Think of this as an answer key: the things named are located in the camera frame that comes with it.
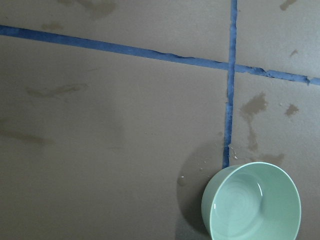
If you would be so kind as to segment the mint green ceramic bowl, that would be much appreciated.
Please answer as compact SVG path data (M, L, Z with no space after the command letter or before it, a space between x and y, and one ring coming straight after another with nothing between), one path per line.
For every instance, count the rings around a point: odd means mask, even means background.
M284 170L251 162L226 167L209 180L201 216L212 240L295 240L302 206Z

